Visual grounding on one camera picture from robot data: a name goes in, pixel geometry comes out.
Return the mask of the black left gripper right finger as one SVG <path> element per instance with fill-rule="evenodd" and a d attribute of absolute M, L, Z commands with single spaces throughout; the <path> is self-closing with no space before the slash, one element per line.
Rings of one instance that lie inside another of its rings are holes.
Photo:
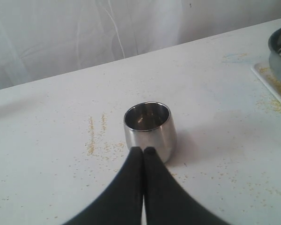
<path fill-rule="evenodd" d="M 143 153 L 144 201 L 148 225 L 226 225 L 194 200 L 172 177 L 155 148 Z"/>

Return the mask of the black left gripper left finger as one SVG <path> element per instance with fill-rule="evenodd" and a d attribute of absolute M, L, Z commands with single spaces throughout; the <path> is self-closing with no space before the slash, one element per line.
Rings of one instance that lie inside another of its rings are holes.
<path fill-rule="evenodd" d="M 132 147 L 116 177 L 66 225 L 140 225 L 144 178 L 143 151 Z"/>

